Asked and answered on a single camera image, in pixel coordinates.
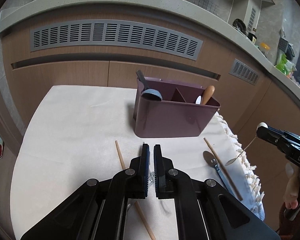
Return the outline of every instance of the metal ventilation grille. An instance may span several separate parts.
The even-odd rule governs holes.
[[[73,45],[150,49],[197,60],[203,41],[155,25],[121,20],[79,20],[30,31],[31,51]]]
[[[237,59],[234,60],[229,74],[238,77],[252,85],[256,85],[259,78],[259,74],[257,72]]]
[[[255,17],[256,17],[256,10],[255,10],[255,8],[252,7],[250,20],[249,20],[248,28],[247,28],[248,31],[252,30]]]

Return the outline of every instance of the silver pivot bolt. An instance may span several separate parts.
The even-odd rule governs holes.
[[[92,187],[92,186],[94,186],[96,184],[97,184],[97,180],[96,179],[88,179],[88,181],[87,181],[87,185],[90,186],[90,187]]]
[[[206,183],[209,187],[214,187],[217,184],[213,179],[208,179]]]
[[[134,169],[127,169],[126,174],[127,175],[133,175],[135,173]]]
[[[178,171],[176,169],[171,169],[168,171],[168,173],[172,176],[176,176],[178,174]]]

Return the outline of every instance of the chopstick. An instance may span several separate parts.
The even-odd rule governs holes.
[[[118,152],[118,156],[119,156],[119,159],[120,159],[121,167],[122,167],[123,170],[125,170],[126,169],[126,165],[124,164],[124,161],[123,161],[123,158],[122,158],[122,154],[121,154],[121,151],[120,151],[119,144],[118,144],[117,140],[115,141],[115,146],[117,147],[117,152]],[[134,203],[134,205],[135,205],[136,210],[137,210],[137,212],[139,214],[139,217],[141,218],[143,224],[145,225],[145,227],[146,227],[146,229],[148,231],[148,234],[149,234],[151,240],[155,240],[154,233],[152,232],[151,227],[148,224],[148,221],[146,220],[146,216],[144,215],[144,213],[143,213],[143,211],[142,211],[142,209],[140,207],[139,202],[136,201]]]
[[[222,162],[221,162],[219,156],[217,155],[217,153],[215,152],[215,150],[212,148],[212,146],[211,146],[211,144],[208,142],[208,140],[207,140],[206,138],[203,138],[203,139],[204,139],[204,141],[206,142],[206,144],[208,145],[208,147],[209,147],[209,149],[211,150],[211,152],[212,152],[212,154],[214,155],[214,157],[217,159],[219,167],[223,170],[224,174],[227,176],[228,181],[229,181],[231,187],[233,188],[235,194],[237,195],[238,199],[239,199],[240,201],[242,201],[243,198],[242,198],[242,196],[241,196],[239,190],[237,189],[236,185],[234,184],[232,178],[230,177],[230,174],[229,174],[228,171],[226,170],[226,167],[222,164]]]

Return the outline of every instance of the yellow jar lid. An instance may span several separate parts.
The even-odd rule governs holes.
[[[265,48],[265,49],[267,49],[267,50],[269,50],[270,49],[270,47],[267,45],[267,44],[265,44],[265,43],[260,43],[260,45],[259,45],[259,47],[263,47],[263,48]]]

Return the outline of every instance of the brown sweater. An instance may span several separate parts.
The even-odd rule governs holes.
[[[286,219],[283,215],[284,210],[286,209],[285,204],[283,203],[280,212],[279,212],[279,235],[281,240],[290,240],[294,233],[300,227],[300,211],[296,218],[293,221]]]

